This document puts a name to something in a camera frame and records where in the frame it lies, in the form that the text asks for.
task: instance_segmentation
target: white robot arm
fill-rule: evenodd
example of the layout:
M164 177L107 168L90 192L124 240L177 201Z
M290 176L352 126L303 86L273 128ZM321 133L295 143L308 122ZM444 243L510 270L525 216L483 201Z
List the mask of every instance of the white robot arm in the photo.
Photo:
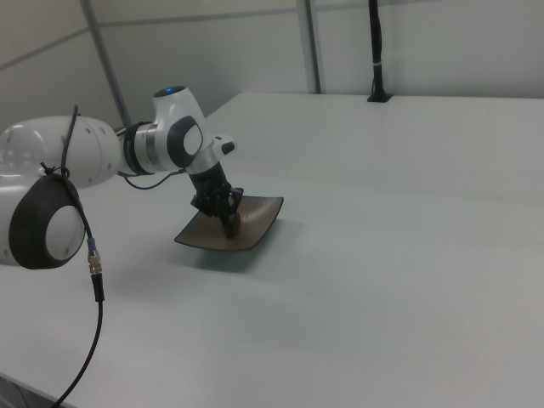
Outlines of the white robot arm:
M219 159L235 148L232 138L212 136L188 88L154 95L156 118L119 135L106 123L78 116L66 167L76 188L125 177L184 169L196 189L191 202L218 217L227 235L240 224L242 189L228 183ZM28 269L61 266L82 244L84 228L58 174L70 116L20 122L0 136L0 264Z

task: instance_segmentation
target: black pole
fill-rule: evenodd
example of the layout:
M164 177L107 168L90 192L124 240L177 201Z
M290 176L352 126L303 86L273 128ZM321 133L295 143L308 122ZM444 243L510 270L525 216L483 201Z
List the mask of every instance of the black pole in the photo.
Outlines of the black pole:
M393 95L387 95L383 90L382 74L382 27L377 13L377 0L368 0L368 12L371 17L372 62L374 65L374 81L372 81L369 102L387 102Z

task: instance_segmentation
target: white table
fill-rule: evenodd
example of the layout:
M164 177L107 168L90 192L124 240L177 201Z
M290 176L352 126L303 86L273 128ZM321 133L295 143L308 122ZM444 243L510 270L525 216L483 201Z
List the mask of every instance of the white table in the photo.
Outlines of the white table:
M185 176L82 190L105 322L68 402L541 407L543 117L540 100L237 96L210 117L240 141L224 168L284 196L278 221L253 251L205 252L173 241ZM71 382L97 313L85 256L0 269L1 372Z

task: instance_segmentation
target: brown plate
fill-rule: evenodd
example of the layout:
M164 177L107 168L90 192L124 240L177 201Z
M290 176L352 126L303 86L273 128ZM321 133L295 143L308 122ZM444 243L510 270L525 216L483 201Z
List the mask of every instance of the brown plate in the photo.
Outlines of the brown plate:
M244 195L238 206L241 226L238 235L227 238L216 217L198 212L174 239L189 247L214 251L245 251L257 245L270 229L283 204L283 197L252 197Z

